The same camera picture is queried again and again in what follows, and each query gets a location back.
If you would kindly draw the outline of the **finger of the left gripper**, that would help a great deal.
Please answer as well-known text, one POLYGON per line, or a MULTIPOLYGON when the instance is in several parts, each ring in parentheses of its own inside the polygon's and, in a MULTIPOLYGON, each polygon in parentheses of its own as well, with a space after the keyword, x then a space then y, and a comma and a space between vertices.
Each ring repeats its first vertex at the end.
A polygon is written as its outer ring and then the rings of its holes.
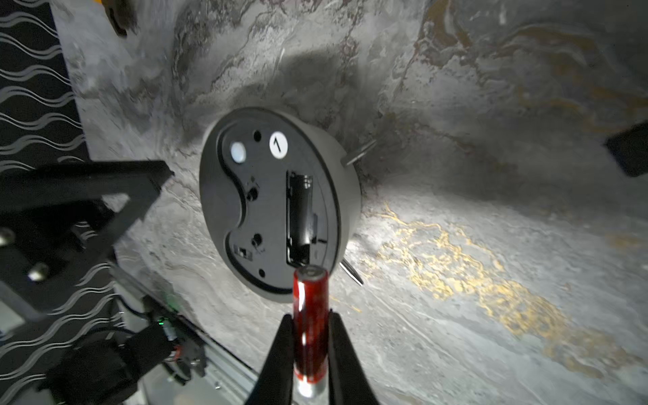
POLYGON ((47 314, 143 219, 173 173, 167 163, 49 165, 1 178, 1 301, 19 314, 47 314))

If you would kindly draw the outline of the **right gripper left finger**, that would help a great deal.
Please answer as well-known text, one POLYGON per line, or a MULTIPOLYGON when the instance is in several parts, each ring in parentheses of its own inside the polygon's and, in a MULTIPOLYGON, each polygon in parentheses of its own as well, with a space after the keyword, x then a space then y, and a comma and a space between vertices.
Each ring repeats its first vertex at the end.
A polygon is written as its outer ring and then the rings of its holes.
POLYGON ((283 316, 263 369, 245 405, 290 405, 293 394, 295 337, 292 316, 283 316))

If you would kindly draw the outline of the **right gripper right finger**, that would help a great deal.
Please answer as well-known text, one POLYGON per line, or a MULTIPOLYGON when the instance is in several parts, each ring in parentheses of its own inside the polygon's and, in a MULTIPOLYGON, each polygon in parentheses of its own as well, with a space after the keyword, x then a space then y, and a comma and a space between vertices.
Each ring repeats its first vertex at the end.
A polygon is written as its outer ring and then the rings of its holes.
POLYGON ((333 310, 328 315, 328 335, 329 403, 378 405, 342 317, 333 310))

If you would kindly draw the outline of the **white twin bell alarm clock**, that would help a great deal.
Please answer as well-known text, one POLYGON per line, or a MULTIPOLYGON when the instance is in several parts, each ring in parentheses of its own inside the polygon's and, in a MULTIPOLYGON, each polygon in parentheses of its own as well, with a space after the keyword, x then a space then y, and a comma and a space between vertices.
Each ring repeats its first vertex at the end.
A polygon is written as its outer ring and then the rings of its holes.
POLYGON ((226 266, 252 292, 289 303, 304 265, 334 270, 357 229, 354 151, 283 111, 235 109, 207 136, 199 170, 202 212, 226 266))

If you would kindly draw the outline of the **black battery cover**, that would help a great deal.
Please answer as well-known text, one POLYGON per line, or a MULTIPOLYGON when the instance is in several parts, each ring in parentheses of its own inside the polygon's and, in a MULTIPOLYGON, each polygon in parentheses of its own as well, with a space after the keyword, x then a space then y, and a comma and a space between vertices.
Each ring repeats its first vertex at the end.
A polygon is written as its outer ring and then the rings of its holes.
POLYGON ((644 121, 608 138, 604 146, 625 175, 639 177, 648 169, 647 139, 648 124, 644 121))

